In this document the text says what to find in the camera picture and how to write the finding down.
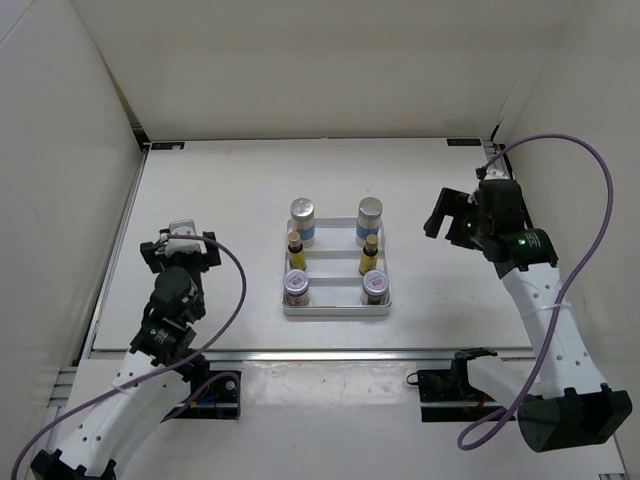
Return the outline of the tall white spice jar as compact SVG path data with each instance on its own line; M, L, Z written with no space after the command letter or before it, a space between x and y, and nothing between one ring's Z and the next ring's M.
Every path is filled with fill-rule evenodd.
M369 235L377 235L383 212L382 202L375 197L363 198L358 206L356 220L356 243L363 247Z
M292 230L300 236L302 245L310 248L315 243L315 207L313 202L305 197L300 197L290 205Z

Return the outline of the short red-logo jar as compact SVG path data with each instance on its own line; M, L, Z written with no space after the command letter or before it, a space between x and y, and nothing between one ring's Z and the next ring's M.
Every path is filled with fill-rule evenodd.
M310 303L310 280L307 273L291 269L283 278L283 303L287 306L307 306Z
M369 270L362 279L361 303L386 307L390 304L390 279L382 270Z

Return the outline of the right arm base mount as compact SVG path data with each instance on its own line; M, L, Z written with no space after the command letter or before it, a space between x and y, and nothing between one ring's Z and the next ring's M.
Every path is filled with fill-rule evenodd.
M498 412L517 395L522 374L487 348L457 351L444 369L422 369L406 383L419 393L421 421L474 422Z

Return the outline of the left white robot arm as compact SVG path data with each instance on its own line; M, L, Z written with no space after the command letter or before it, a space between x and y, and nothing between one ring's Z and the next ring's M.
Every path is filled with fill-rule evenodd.
M209 362L192 348L193 325L206 314L202 276L226 253L212 232L197 234L191 221L161 230L140 246L155 276L140 328L109 388L69 411L87 415L30 470L37 479L115 479L148 436L188 400L206 395Z

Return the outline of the yellow label bottle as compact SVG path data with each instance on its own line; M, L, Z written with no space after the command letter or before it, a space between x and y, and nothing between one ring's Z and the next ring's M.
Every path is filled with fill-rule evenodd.
M291 269L305 270L307 267L304 246L297 231L288 233L288 262Z
M362 248L361 259L359 263L359 273L364 276L369 271L377 268L379 253L379 240L376 234L369 234Z

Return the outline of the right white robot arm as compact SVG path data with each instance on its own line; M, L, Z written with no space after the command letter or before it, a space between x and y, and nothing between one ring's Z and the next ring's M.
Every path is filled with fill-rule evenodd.
M606 443L630 416L632 402L626 391L608 385L591 359L564 301L568 284L550 237L525 224L520 185L490 179L471 194L443 188L425 234L436 237L446 218L452 245L478 250L494 265L516 305L535 364L523 377L491 349L463 349L443 379L433 382L435 392L464 400L486 394L501 406L492 419L516 419L535 452Z

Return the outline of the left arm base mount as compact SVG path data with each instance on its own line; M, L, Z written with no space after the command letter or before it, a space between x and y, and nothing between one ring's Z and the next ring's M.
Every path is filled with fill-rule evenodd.
M239 420L241 416L241 370L205 369L189 383L184 400L164 418L198 420Z

